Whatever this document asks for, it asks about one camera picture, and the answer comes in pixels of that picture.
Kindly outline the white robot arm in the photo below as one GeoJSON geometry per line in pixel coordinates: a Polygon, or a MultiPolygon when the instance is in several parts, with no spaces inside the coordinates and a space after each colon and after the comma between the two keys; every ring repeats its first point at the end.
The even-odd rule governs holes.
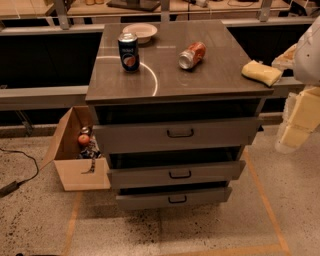
{"type": "Polygon", "coordinates": [[[272,66],[281,71],[292,69],[294,78],[305,85],[285,102],[275,148],[287,154],[299,149],[320,125],[320,17],[272,66]]]}

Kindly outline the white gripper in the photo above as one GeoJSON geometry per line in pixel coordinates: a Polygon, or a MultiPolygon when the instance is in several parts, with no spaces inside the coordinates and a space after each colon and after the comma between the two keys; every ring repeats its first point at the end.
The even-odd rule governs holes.
{"type": "Polygon", "coordinates": [[[320,88],[308,86],[285,101],[275,149],[284,154],[299,149],[320,125],[320,88]]]}

